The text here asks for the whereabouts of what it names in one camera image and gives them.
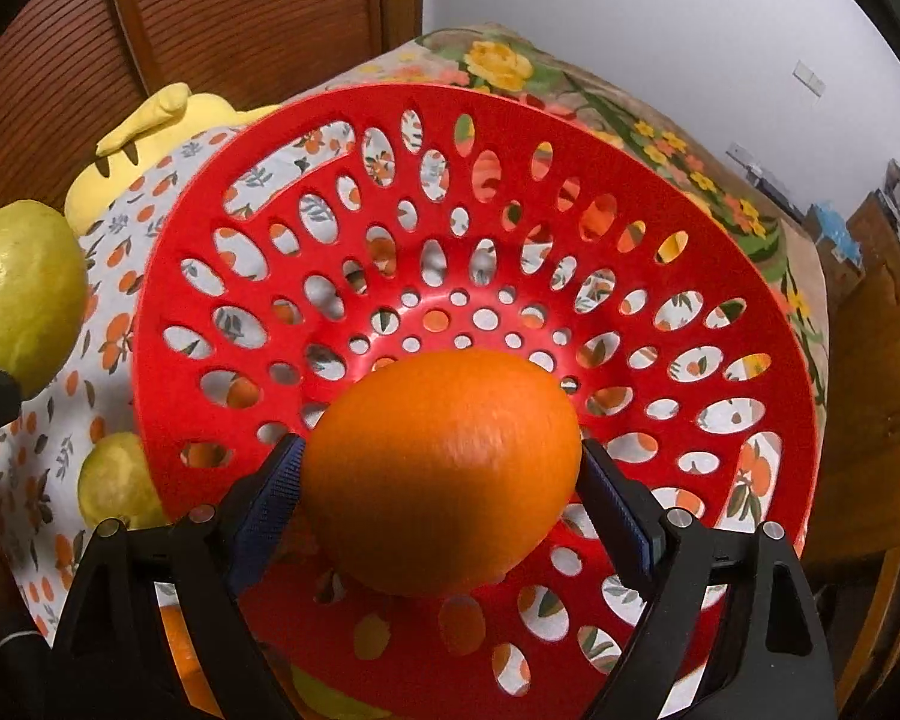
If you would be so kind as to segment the large yellow-green pomelo front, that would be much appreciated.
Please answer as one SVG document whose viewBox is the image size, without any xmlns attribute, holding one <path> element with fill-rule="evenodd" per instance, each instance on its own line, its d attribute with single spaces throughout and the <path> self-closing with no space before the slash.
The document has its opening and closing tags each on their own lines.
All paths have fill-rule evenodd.
<svg viewBox="0 0 900 720">
<path fill-rule="evenodd" d="M 35 200 L 0 208 L 0 371 L 26 400 L 68 360 L 86 301 L 86 259 L 64 216 Z"/>
</svg>

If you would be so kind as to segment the large orange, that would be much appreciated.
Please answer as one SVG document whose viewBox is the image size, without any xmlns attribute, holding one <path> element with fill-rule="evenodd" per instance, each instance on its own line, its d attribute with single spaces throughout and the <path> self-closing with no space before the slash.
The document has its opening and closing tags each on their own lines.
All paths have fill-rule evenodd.
<svg viewBox="0 0 900 720">
<path fill-rule="evenodd" d="M 387 595 L 456 595 L 543 541 L 581 455 L 551 372 L 504 351 L 427 351 L 328 406 L 305 446 L 302 505 L 336 571 Z"/>
</svg>

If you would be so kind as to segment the orange-print white cloth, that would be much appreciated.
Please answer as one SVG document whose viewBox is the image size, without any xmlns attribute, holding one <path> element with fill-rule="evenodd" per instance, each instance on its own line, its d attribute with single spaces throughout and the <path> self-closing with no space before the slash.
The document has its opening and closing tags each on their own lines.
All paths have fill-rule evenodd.
<svg viewBox="0 0 900 720">
<path fill-rule="evenodd" d="M 0 429 L 0 548 L 23 622 L 52 639 L 89 530 L 80 465 L 98 439 L 133 429 L 133 320 L 149 254 L 185 184 L 229 140 L 215 127 L 130 183 L 80 239 L 86 317 L 73 352 L 38 397 Z"/>
</svg>

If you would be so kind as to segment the yellow-green pomelo behind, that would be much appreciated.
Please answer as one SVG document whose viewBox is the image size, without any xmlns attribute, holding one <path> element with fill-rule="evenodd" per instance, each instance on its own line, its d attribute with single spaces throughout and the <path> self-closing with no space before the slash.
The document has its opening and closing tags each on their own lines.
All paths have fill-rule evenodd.
<svg viewBox="0 0 900 720">
<path fill-rule="evenodd" d="M 169 523 L 135 433 L 110 434 L 94 445 L 80 467 L 77 505 L 89 528 L 107 518 L 118 518 L 130 530 Z"/>
</svg>

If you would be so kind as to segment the wooden sideboard cabinet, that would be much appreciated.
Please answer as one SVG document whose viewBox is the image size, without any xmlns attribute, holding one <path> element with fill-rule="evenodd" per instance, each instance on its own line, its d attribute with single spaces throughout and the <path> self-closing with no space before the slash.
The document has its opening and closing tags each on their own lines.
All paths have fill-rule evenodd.
<svg viewBox="0 0 900 720">
<path fill-rule="evenodd" d="M 841 713 L 900 665 L 900 242 L 868 195 L 850 216 L 863 275 L 831 310 L 823 453 L 806 537 Z"/>
</svg>

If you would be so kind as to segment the yellow plush toy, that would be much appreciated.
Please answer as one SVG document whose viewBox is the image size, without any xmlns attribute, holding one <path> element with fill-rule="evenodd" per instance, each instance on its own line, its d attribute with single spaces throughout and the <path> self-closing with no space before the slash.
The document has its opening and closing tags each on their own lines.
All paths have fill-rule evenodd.
<svg viewBox="0 0 900 720">
<path fill-rule="evenodd" d="M 160 88 L 95 145 L 94 159 L 77 174 L 64 199 L 64 218 L 76 236 L 175 148 L 214 127 L 250 125 L 277 104 L 237 110 L 219 94 L 193 93 L 187 83 Z"/>
</svg>

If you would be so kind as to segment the cardboard box with blue bag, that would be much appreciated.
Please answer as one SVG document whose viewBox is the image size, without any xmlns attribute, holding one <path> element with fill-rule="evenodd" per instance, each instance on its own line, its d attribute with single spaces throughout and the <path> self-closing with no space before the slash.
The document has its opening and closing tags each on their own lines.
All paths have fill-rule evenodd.
<svg viewBox="0 0 900 720">
<path fill-rule="evenodd" d="M 803 227 L 813 239 L 827 283 L 827 297 L 842 301 L 862 281 L 863 255 L 852 238 L 841 213 L 829 205 L 813 203 L 806 212 Z"/>
</svg>

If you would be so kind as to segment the red perforated plastic basket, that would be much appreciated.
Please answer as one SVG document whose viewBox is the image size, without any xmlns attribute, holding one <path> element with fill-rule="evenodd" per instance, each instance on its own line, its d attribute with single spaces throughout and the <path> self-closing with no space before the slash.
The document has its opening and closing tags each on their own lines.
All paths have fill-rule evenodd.
<svg viewBox="0 0 900 720">
<path fill-rule="evenodd" d="M 818 470 L 813 392 L 745 252 L 582 128 L 472 89 L 397 83 L 261 119 L 165 221 L 131 364 L 164 527 L 219 504 L 283 437 L 305 452 L 370 372 L 470 348 L 551 372 L 580 440 L 665 509 L 729 532 L 779 523 L 795 544 Z M 678 679 L 702 679 L 726 594 L 706 590 Z M 326 561 L 302 470 L 281 541 L 237 603 L 284 692 L 304 670 L 403 718 L 590 718 L 645 608 L 577 483 L 504 577 L 400 596 Z"/>
</svg>

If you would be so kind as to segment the wooden louvered wardrobe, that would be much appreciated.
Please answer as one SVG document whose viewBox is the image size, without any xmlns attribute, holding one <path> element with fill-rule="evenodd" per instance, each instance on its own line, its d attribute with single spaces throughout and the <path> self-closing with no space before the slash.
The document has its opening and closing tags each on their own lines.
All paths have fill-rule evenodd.
<svg viewBox="0 0 900 720">
<path fill-rule="evenodd" d="M 169 83 L 282 103 L 421 31 L 422 0 L 0 0 L 0 206 L 61 205 Z"/>
</svg>

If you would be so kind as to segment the floral bed blanket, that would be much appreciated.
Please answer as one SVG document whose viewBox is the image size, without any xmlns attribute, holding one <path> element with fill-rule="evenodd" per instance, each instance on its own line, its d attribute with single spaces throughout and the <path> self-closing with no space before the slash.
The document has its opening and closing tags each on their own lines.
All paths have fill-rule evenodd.
<svg viewBox="0 0 900 720">
<path fill-rule="evenodd" d="M 816 247 L 784 210 L 670 117 L 496 23 L 436 29 L 348 68 L 325 86 L 386 82 L 509 96 L 585 128 L 678 188 L 727 231 L 774 289 L 805 356 L 816 421 L 826 426 L 829 320 Z"/>
</svg>

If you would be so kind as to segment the white wall switch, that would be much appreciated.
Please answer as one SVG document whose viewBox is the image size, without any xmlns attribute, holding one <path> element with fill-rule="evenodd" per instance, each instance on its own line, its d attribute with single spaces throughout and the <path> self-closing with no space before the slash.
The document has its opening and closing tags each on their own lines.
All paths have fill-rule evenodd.
<svg viewBox="0 0 900 720">
<path fill-rule="evenodd" d="M 808 65 L 803 64 L 802 60 L 798 60 L 793 67 L 792 76 L 816 98 L 822 98 L 826 93 L 826 83 Z"/>
</svg>

